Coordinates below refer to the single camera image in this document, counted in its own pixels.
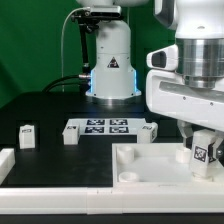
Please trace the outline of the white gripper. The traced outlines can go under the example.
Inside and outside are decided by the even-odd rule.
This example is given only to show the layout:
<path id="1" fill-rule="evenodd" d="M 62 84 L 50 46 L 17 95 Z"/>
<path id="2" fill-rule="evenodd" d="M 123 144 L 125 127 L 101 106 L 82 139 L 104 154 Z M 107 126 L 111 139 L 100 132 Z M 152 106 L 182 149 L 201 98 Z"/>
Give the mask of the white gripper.
<path id="1" fill-rule="evenodd" d="M 178 120 L 185 148 L 192 148 L 192 124 L 224 132 L 224 79 L 214 89 L 190 88 L 175 73 L 151 70 L 146 79 L 146 104 L 151 112 Z M 211 137 L 208 156 L 210 163 L 224 158 L 224 138 Z"/>

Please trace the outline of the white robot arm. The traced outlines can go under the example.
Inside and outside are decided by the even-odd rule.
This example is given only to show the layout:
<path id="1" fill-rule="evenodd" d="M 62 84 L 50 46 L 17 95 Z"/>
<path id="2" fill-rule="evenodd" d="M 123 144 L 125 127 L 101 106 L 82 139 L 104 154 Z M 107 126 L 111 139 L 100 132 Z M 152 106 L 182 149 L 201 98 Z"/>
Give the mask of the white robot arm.
<path id="1" fill-rule="evenodd" d="M 135 44 L 150 111 L 224 132 L 224 0 L 153 0 Z"/>

